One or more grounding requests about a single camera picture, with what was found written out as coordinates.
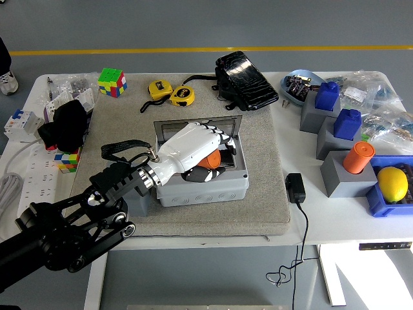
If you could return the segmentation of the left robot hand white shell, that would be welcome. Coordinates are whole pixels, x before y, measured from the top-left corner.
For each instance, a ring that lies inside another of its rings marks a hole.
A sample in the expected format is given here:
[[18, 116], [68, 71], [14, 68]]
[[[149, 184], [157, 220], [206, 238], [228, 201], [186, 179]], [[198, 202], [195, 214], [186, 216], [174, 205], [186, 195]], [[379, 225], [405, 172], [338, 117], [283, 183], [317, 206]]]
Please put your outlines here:
[[189, 171], [222, 144], [236, 154], [232, 137], [216, 126], [189, 123], [159, 148], [157, 161], [148, 163], [156, 185], [165, 185], [174, 174]]

